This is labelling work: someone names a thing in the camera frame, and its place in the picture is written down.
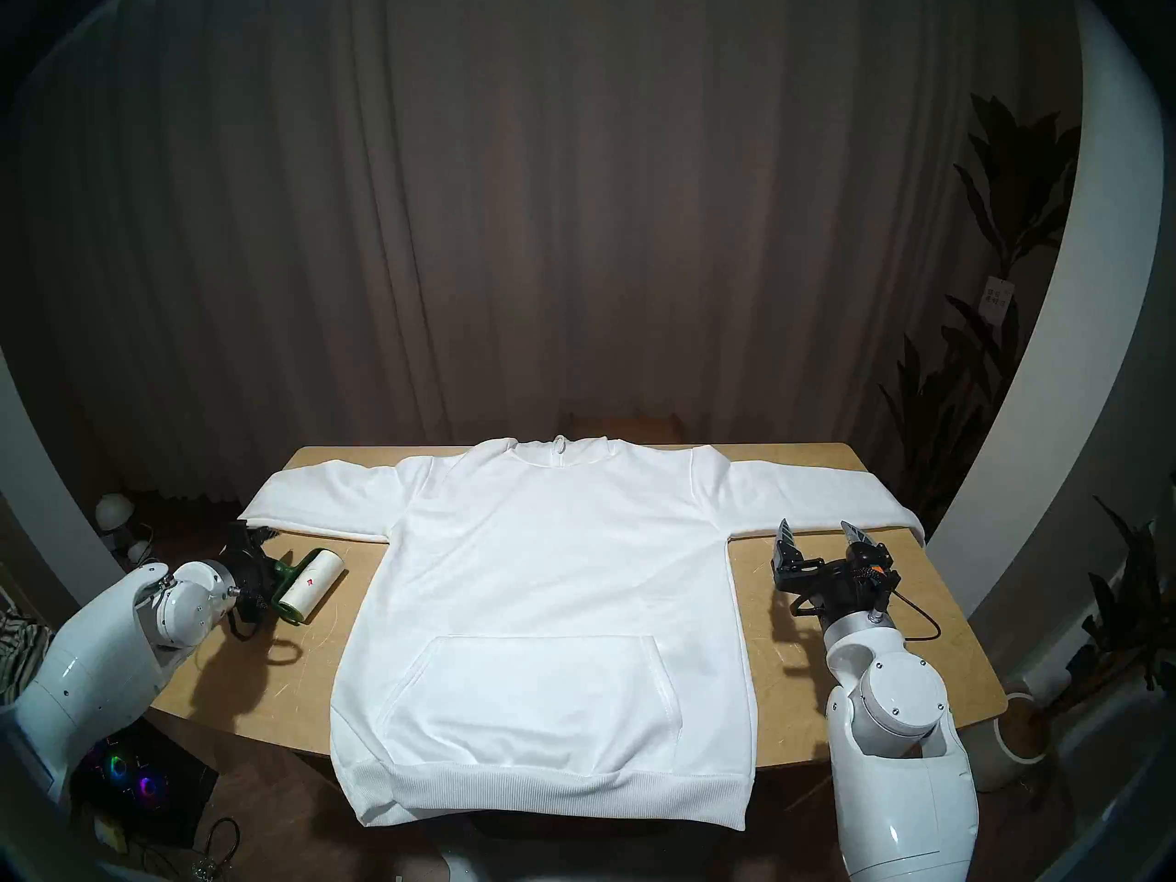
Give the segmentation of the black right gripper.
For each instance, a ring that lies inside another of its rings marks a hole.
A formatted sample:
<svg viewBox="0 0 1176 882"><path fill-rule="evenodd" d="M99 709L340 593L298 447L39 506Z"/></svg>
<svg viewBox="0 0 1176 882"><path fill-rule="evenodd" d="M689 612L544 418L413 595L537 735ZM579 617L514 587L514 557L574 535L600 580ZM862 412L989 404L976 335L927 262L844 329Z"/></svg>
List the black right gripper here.
<svg viewBox="0 0 1176 882"><path fill-rule="evenodd" d="M799 550L790 524L782 519L775 533L775 589L794 595L789 613L794 617L816 617L835 622L854 613L886 613L891 594L891 572L887 547L848 521L841 522L847 539L847 563L821 563L803 572L804 556Z"/></svg>

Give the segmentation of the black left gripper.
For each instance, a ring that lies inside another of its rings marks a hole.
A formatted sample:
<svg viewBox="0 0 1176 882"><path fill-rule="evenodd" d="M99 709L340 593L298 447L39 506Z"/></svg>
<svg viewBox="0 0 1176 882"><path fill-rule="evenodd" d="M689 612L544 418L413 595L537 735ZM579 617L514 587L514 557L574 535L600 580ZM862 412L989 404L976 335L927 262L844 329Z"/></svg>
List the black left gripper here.
<svg viewBox="0 0 1176 882"><path fill-rule="evenodd" d="M229 532L225 543L225 564L238 586L239 614L266 614L274 594L275 573L263 544L274 537L268 526L254 526L239 520L239 532Z"/></svg>

